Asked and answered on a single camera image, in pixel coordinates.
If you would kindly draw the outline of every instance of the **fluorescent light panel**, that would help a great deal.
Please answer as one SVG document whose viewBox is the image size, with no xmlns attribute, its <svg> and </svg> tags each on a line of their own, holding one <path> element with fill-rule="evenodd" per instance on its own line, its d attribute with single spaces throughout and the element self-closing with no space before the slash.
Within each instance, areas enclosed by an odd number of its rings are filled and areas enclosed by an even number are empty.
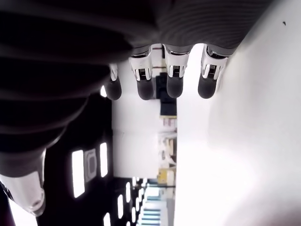
<svg viewBox="0 0 301 226">
<path fill-rule="evenodd" d="M 121 219 L 123 216 L 123 196 L 122 195 L 118 196 L 117 205 L 118 205 L 118 218 Z"/>
<path fill-rule="evenodd" d="M 107 143 L 100 145 L 100 174 L 102 177 L 108 174 Z"/>
<path fill-rule="evenodd" d="M 133 187 L 136 186 L 136 178 L 135 177 L 132 178 L 132 184 L 133 184 Z"/>
<path fill-rule="evenodd" d="M 142 202 L 142 189 L 138 192 L 139 201 Z"/>
<path fill-rule="evenodd" d="M 110 214 L 106 213 L 106 215 L 103 217 L 103 225 L 104 226 L 111 226 L 111 219 Z"/>
<path fill-rule="evenodd" d="M 73 194 L 77 198 L 85 192 L 84 153 L 82 150 L 72 153 Z"/>
<path fill-rule="evenodd" d="M 8 199 L 11 213 L 15 222 L 15 226 L 38 226 L 37 219 L 34 215 L 23 210 L 18 204 Z"/>
<path fill-rule="evenodd" d="M 136 210 L 135 207 L 132 208 L 132 222 L 136 222 Z"/>
<path fill-rule="evenodd" d="M 105 92 L 104 86 L 102 86 L 102 88 L 100 89 L 100 95 L 103 97 L 107 97 L 107 93 Z"/>
<path fill-rule="evenodd" d="M 138 212 L 140 209 L 140 203 L 139 203 L 139 199 L 136 198 L 136 211 Z"/>
<path fill-rule="evenodd" d="M 129 203 L 131 201 L 131 185 L 130 185 L 130 182 L 127 182 L 127 184 L 126 184 L 126 199 L 127 199 L 127 203 Z"/>
</svg>

